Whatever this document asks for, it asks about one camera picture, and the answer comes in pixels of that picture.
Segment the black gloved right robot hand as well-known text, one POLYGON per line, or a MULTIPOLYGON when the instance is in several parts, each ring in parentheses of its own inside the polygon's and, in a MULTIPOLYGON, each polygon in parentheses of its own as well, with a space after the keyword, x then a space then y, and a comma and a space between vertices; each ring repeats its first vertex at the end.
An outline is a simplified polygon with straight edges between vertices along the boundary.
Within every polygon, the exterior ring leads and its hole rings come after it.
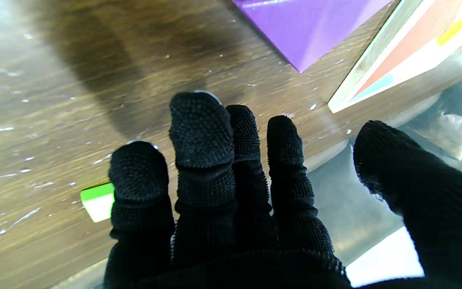
MULTIPOLYGON (((178 170, 173 206, 165 157, 135 141, 111 157, 112 247, 105 289, 350 289, 317 217, 303 144, 290 118, 267 127, 271 187, 255 117, 211 93, 170 104, 178 170)), ((358 178, 403 218, 423 277, 366 289, 462 289, 462 172, 401 130, 365 123, 353 148, 358 178)))

